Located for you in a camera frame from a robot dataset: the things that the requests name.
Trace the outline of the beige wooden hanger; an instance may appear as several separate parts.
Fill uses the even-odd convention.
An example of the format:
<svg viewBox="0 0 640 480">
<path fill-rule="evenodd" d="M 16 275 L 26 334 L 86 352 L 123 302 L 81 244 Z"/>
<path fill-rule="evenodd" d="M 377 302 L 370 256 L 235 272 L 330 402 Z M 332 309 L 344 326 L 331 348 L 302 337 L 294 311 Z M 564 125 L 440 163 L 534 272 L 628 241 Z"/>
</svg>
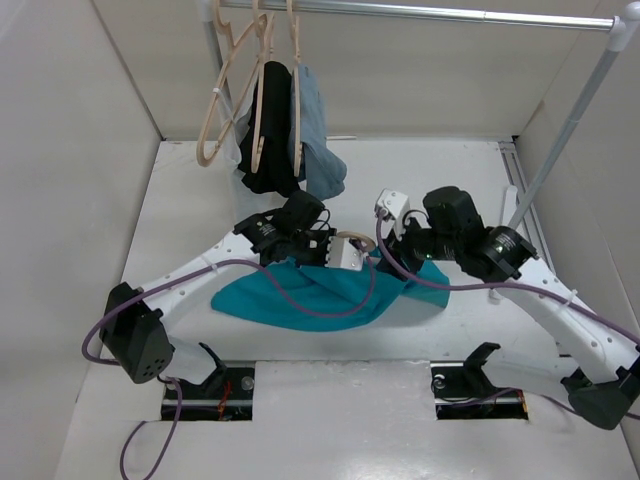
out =
<svg viewBox="0 0 640 480">
<path fill-rule="evenodd" d="M 224 139 L 231 131 L 232 126 L 234 125 L 235 116 L 238 113 L 238 110 L 234 110 L 232 116 L 222 125 L 220 135 L 216 141 L 215 149 L 211 151 L 210 154 L 207 154 L 205 151 L 205 144 L 209 137 L 209 130 L 211 128 L 214 114 L 216 113 L 216 108 L 222 99 L 230 101 L 230 99 L 226 95 L 225 87 L 227 85 L 227 77 L 229 73 L 229 69 L 232 66 L 236 56 L 240 53 L 242 46 L 248 39 L 248 37 L 254 33 L 256 38 L 260 43 L 260 52 L 256 57 L 255 65 L 250 72 L 248 80 L 244 86 L 242 91 L 241 99 L 244 99 L 245 96 L 249 93 L 249 87 L 251 86 L 251 81 L 254 77 L 257 78 L 257 101 L 256 105 L 256 118 L 254 123 L 254 137 L 252 140 L 252 156 L 251 156 L 251 171 L 253 173 L 258 171 L 260 158 L 262 154 L 264 138 L 259 135 L 260 127 L 261 127 L 261 115 L 262 115 L 262 101 L 263 101 L 263 93 L 264 93 L 264 76 L 265 76 L 265 65 L 267 61 L 271 58 L 272 53 L 272 33 L 274 27 L 274 15 L 262 14 L 260 12 L 260 1 L 252 1 L 251 9 L 253 20 L 242 34 L 238 37 L 237 40 L 234 39 L 232 26 L 230 22 L 225 22 L 220 14 L 221 2 L 220 1 L 202 1 L 203 7 L 201 8 L 201 17 L 208 18 L 208 23 L 213 25 L 213 42 L 218 48 L 218 36 L 222 35 L 226 38 L 227 41 L 227 56 L 223 63 L 220 66 L 219 74 L 217 78 L 216 85 L 212 90 L 212 96 L 210 100 L 210 104 L 208 107 L 208 113 L 206 114 L 205 120 L 203 122 L 198 142 L 196 146 L 196 160 L 198 164 L 202 167 L 208 167 L 216 158 Z"/>
<path fill-rule="evenodd" d="M 376 242 L 369 236 L 362 233 L 340 231 L 336 233 L 336 237 L 355 241 L 357 248 L 367 253 L 370 253 L 377 248 Z"/>
</svg>

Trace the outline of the teal t shirt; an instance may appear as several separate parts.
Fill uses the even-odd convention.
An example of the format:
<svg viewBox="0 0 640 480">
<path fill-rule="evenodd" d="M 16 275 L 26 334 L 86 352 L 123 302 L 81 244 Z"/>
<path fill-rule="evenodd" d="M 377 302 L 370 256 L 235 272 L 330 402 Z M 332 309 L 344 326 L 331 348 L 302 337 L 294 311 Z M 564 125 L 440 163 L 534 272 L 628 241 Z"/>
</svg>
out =
<svg viewBox="0 0 640 480">
<path fill-rule="evenodd" d="M 291 260 L 254 271 L 219 290 L 214 311 L 264 325 L 304 332 L 336 332 L 368 325 L 399 298 L 444 309 L 450 292 L 393 272 L 296 266 Z"/>
</svg>

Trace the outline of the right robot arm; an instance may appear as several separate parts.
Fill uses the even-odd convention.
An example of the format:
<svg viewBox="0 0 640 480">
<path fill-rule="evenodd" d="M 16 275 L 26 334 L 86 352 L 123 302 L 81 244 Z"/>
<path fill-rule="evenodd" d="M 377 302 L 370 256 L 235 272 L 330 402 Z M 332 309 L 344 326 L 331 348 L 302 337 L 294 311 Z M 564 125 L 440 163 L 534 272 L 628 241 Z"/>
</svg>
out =
<svg viewBox="0 0 640 480">
<path fill-rule="evenodd" d="M 470 290 L 495 290 L 526 312 L 565 351 L 531 360 L 485 342 L 459 367 L 472 401 L 525 390 L 566 402 L 585 421 L 613 430 L 639 398 L 639 338 L 602 318 L 567 288 L 536 248 L 508 226 L 483 223 L 468 192 L 447 186 L 423 199 L 427 224 L 410 216 L 407 195 L 383 190 L 374 207 L 384 265 L 417 281 L 429 260 L 453 261 L 475 278 Z"/>
</svg>

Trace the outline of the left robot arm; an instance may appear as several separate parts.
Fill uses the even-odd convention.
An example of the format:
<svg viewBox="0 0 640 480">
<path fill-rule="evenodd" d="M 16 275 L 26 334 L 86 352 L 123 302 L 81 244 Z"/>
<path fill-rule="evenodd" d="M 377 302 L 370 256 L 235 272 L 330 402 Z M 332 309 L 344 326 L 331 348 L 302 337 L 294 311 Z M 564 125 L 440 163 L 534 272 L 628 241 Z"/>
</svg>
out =
<svg viewBox="0 0 640 480">
<path fill-rule="evenodd" d="M 170 332 L 195 307 L 209 301 L 243 267 L 266 267 L 287 259 L 324 263 L 330 231 L 314 230 L 324 204 L 297 191 L 277 209 L 249 216 L 216 245 L 161 279 L 137 289 L 123 282 L 108 297 L 100 339 L 136 384 L 158 376 L 187 382 L 201 396 L 222 387 L 226 367 L 204 343 L 189 343 Z"/>
</svg>

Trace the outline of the black hanging shirt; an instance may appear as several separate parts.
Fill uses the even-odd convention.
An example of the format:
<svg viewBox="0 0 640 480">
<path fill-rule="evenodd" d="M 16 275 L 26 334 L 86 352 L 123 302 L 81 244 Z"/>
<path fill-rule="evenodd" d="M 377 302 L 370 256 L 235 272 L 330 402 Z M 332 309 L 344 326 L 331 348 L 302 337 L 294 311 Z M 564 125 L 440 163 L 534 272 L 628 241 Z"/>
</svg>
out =
<svg viewBox="0 0 640 480">
<path fill-rule="evenodd" d="M 242 160 L 238 169 L 244 173 L 242 183 L 256 194 L 276 192 L 288 198 L 299 190 L 288 153 L 291 131 L 291 82 L 291 73 L 284 64 L 277 61 L 269 61 L 265 64 L 259 134 L 260 138 L 264 138 L 264 143 L 256 173 L 251 172 L 258 94 L 258 87 L 254 88 L 249 131 L 240 143 Z"/>
</svg>

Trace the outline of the light blue hanging shirt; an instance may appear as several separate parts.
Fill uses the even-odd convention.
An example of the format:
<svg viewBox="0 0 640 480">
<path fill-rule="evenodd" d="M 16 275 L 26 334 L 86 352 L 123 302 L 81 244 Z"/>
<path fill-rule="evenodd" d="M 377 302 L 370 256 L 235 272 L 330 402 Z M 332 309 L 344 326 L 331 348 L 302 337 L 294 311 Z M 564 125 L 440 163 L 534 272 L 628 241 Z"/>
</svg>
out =
<svg viewBox="0 0 640 480">
<path fill-rule="evenodd" d="M 291 83 L 290 163 L 295 165 L 296 96 L 299 96 L 302 155 L 299 172 L 294 175 L 295 183 L 305 182 L 306 191 L 324 201 L 337 197 L 345 190 L 347 166 L 327 146 L 324 100 L 316 75 L 305 64 L 300 64 L 297 71 L 300 92 L 297 92 L 295 81 Z"/>
</svg>

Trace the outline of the beige hanger with blue shirt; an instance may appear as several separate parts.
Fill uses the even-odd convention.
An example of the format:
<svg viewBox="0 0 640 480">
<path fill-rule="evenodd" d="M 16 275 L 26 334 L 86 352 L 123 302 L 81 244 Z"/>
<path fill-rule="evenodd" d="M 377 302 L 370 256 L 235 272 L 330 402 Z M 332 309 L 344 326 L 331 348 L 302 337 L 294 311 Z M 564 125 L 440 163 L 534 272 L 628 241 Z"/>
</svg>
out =
<svg viewBox="0 0 640 480">
<path fill-rule="evenodd" d="M 294 148 L 293 148 L 293 172 L 296 178 L 300 175 L 302 165 L 303 145 L 301 141 L 301 88 L 300 88 L 300 64 L 301 50 L 299 43 L 299 17 L 294 12 L 294 2 L 286 1 L 286 12 L 290 24 L 290 37 L 293 47 L 292 79 L 294 86 Z"/>
</svg>

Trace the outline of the beige hanger with black shirt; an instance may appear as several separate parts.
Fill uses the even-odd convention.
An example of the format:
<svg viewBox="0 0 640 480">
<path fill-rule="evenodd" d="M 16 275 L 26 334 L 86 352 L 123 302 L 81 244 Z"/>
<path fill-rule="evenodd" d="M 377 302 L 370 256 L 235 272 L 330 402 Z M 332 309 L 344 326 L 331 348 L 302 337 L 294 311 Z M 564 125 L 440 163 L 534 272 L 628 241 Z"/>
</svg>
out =
<svg viewBox="0 0 640 480">
<path fill-rule="evenodd" d="M 252 140 L 250 168 L 253 174 L 259 170 L 261 154 L 264 145 L 264 138 L 261 136 L 261 123 L 263 113 L 264 85 L 265 85 L 265 65 L 271 60 L 273 54 L 273 27 L 274 15 L 260 12 L 260 2 L 252 2 L 252 14 L 256 36 L 260 44 L 258 56 L 258 80 L 256 84 L 254 134 Z"/>
</svg>

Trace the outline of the empty beige wooden hanger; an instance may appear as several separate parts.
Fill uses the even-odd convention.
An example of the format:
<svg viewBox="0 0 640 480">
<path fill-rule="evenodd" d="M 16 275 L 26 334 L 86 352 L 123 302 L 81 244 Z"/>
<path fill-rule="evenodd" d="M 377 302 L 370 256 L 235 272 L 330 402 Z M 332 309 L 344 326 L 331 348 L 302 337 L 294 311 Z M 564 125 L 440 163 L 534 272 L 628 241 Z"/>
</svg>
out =
<svg viewBox="0 0 640 480">
<path fill-rule="evenodd" d="M 244 86 L 242 91 L 241 99 L 244 99 L 245 96 L 249 93 L 249 87 L 251 86 L 251 81 L 254 77 L 257 78 L 257 101 L 256 105 L 256 118 L 254 123 L 254 137 L 252 140 L 252 156 L 251 156 L 251 171 L 253 173 L 258 171 L 260 158 L 262 154 L 264 138 L 259 135 L 260 127 L 261 127 L 261 115 L 262 115 L 262 101 L 263 101 L 263 93 L 264 93 L 264 76 L 265 76 L 265 65 L 267 61 L 271 58 L 272 53 L 272 33 L 274 27 L 274 15 L 262 14 L 260 12 L 260 1 L 252 1 L 251 9 L 253 20 L 242 34 L 238 37 L 237 40 L 234 39 L 232 26 L 230 22 L 225 22 L 220 14 L 221 2 L 220 1 L 202 1 L 203 7 L 201 8 L 201 17 L 208 18 L 208 23 L 213 25 L 213 42 L 218 48 L 218 36 L 222 35 L 226 38 L 227 41 L 227 56 L 223 63 L 220 66 L 219 74 L 217 78 L 216 85 L 212 90 L 212 96 L 210 100 L 210 104 L 208 107 L 208 113 L 206 114 L 205 120 L 203 122 L 198 142 L 196 146 L 196 160 L 198 164 L 202 167 L 208 167 L 216 158 L 224 139 L 231 131 L 232 126 L 234 125 L 235 116 L 238 113 L 238 110 L 234 110 L 232 116 L 222 125 L 220 135 L 216 141 L 215 149 L 211 151 L 210 154 L 207 154 L 205 151 L 205 144 L 209 137 L 209 130 L 211 128 L 214 114 L 216 113 L 216 108 L 222 99 L 230 101 L 230 99 L 226 95 L 225 87 L 227 85 L 227 77 L 229 73 L 229 69 L 232 66 L 236 56 L 240 53 L 242 46 L 248 39 L 248 37 L 254 33 L 256 38 L 260 43 L 260 52 L 256 57 L 255 65 L 250 72 L 248 80 Z"/>
</svg>

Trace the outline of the white sheer hanging garment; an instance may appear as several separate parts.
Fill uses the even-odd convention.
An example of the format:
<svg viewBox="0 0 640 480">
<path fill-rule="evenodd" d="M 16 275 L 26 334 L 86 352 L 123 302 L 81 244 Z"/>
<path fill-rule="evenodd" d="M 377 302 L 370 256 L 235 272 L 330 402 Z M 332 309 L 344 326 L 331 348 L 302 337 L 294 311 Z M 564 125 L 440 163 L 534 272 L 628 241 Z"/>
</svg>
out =
<svg viewBox="0 0 640 480">
<path fill-rule="evenodd" d="M 258 210 L 256 195 L 243 184 L 244 173 L 238 169 L 242 161 L 240 143 L 248 132 L 252 99 L 241 100 L 239 110 L 235 112 L 220 88 L 214 88 L 213 93 L 216 93 L 218 97 L 218 113 L 221 122 L 231 121 L 230 131 L 220 143 L 221 148 L 218 155 L 222 156 L 224 160 L 234 224 L 237 224 Z"/>
</svg>

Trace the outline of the metal clothes rack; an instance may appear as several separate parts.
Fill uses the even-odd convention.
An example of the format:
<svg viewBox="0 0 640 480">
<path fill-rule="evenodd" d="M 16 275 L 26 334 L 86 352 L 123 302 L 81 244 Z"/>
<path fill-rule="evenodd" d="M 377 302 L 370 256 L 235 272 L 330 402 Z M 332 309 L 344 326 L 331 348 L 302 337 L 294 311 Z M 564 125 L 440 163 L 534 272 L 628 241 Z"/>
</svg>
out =
<svg viewBox="0 0 640 480">
<path fill-rule="evenodd" d="M 302 58 L 319 77 L 333 133 L 397 148 L 410 136 L 519 138 L 528 177 L 542 165 L 605 32 L 423 18 L 415 8 L 298 1 Z M 595 305 L 634 302 L 578 157 L 615 96 L 602 86 L 536 209 L 556 268 Z"/>
</svg>

